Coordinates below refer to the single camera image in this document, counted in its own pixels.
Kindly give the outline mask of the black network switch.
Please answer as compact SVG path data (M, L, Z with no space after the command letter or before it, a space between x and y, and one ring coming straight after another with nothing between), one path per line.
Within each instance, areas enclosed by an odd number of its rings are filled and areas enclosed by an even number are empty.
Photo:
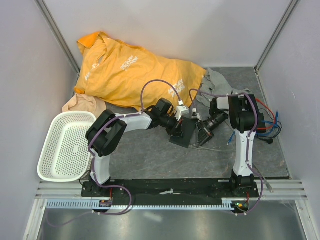
M187 149L192 140L197 121L195 119L190 119L187 117L182 117L181 119L182 119L182 122L180 125L181 135L171 136L169 139L169 142Z

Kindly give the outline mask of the orange printed t-shirt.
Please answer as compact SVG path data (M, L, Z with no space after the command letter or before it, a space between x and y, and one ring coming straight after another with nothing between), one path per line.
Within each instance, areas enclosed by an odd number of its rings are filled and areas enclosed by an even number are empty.
M75 92L122 108L139 111L161 98L174 107L179 100L189 107L206 74L193 62L156 55L103 31L80 38L77 46L82 65Z

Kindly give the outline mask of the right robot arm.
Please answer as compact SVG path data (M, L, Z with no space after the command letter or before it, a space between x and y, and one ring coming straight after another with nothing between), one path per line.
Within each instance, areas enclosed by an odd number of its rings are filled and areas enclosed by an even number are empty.
M235 197L242 196L247 191L245 182L254 178L253 145L260 116L255 95L252 93L236 93L212 95L210 102L210 117L197 121L196 146L201 147L214 136L213 131L224 121L229 120L235 135L235 162L231 172L232 182L229 191Z

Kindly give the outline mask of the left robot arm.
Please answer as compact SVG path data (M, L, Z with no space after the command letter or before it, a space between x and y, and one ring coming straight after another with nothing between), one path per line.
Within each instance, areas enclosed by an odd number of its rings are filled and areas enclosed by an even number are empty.
M137 113L115 114L110 110L103 111L85 135L92 156L92 191L99 197L109 193L111 154L118 147L124 133L160 126L165 128L169 136L182 138L183 115L188 113L189 108L182 101L174 107L164 98Z

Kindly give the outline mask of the grey t-shirt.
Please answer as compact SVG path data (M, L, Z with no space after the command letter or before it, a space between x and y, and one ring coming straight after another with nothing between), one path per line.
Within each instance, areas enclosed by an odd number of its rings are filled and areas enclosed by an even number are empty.
M246 92L248 94L252 93L248 88L245 88L243 90L232 88L222 74L210 68L206 70L199 90L201 91L201 93L197 94L196 99L198 102L204 104L206 107L210 106L210 102L213 99L212 96L207 94L234 95L236 93L242 92Z

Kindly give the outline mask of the beige cloth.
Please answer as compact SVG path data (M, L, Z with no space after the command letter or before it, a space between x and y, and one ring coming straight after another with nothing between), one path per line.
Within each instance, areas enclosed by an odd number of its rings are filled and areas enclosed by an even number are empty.
M62 112L83 111L99 116L106 109L106 103L100 98L76 93L62 107Z

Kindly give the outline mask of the white perforated plastic basket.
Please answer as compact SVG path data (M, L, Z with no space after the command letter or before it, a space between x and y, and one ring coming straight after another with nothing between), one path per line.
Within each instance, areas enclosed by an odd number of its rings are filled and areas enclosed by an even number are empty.
M86 133L95 121L95 115L87 111L62 112L53 119L37 165L41 180L75 182L90 169Z

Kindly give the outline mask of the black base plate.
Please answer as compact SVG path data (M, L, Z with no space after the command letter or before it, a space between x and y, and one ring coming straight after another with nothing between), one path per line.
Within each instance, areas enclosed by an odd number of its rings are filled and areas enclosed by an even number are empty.
M99 187L93 180L82 184L81 196L91 198L111 197L113 201L127 205L132 203L197 203L219 204L223 198L257 198L259 191L254 183L249 188L232 188L223 178L164 178L164 179L112 179Z

